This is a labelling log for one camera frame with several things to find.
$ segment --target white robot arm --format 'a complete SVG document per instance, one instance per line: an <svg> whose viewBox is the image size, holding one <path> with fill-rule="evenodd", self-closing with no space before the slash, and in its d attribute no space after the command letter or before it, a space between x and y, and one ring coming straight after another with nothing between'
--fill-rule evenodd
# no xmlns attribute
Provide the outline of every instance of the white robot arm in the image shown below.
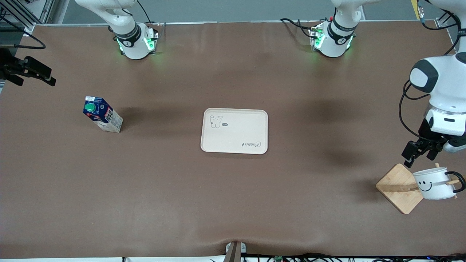
<svg viewBox="0 0 466 262"><path fill-rule="evenodd" d="M429 0L433 5L466 21L466 1ZM411 167L420 155L434 160L443 149L458 152L466 148L466 30L460 24L459 49L454 55L428 57L411 69L412 85L431 95L417 142L410 141L402 156Z"/></svg>
<svg viewBox="0 0 466 262"><path fill-rule="evenodd" d="M328 57L339 57L350 47L362 14L359 7L381 0L331 0L335 6L332 21L325 21L311 31L312 46Z"/></svg>
<svg viewBox="0 0 466 262"><path fill-rule="evenodd" d="M155 51L157 33L143 23L136 23L126 10L137 0L75 0L104 19L116 36L121 51L130 59L142 59Z"/></svg>

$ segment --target mug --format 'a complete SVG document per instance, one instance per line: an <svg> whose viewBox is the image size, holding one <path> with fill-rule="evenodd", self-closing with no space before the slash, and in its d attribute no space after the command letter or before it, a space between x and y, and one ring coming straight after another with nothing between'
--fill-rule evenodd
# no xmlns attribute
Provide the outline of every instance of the mug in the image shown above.
<svg viewBox="0 0 466 262"><path fill-rule="evenodd" d="M455 189L454 185L447 185L450 181L449 174L458 178L461 183L460 189ZM429 200L440 200L454 197L456 193L465 189L465 179L463 176L454 171L448 172L446 167L437 167L422 170L412 174L416 184L421 191L422 196Z"/></svg>

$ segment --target cartoon bear print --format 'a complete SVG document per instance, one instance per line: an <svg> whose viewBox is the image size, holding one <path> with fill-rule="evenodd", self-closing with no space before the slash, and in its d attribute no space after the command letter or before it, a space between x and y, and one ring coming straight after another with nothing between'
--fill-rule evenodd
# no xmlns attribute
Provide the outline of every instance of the cartoon bear print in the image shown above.
<svg viewBox="0 0 466 262"><path fill-rule="evenodd" d="M219 128L222 123L223 116L210 116L210 126L212 128Z"/></svg>

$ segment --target wooden board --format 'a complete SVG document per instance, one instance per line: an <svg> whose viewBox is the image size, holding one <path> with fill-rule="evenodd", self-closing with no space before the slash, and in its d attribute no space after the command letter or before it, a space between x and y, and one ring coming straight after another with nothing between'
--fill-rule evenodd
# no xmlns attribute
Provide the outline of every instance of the wooden board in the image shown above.
<svg viewBox="0 0 466 262"><path fill-rule="evenodd" d="M419 190L412 191L416 181L402 164L396 164L379 182L377 189L403 214L409 214L423 199Z"/></svg>

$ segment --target black mug handle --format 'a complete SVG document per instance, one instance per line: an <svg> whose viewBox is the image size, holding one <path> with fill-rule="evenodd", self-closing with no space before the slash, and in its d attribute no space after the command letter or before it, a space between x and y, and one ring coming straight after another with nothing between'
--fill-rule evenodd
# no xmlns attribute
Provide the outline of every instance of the black mug handle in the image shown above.
<svg viewBox="0 0 466 262"><path fill-rule="evenodd" d="M459 182L461 183L461 188L453 190L453 193L461 192L466 188L465 178L460 173L455 172L455 171L449 171L449 172L445 172L445 175L454 175L455 177L458 178Z"/></svg>

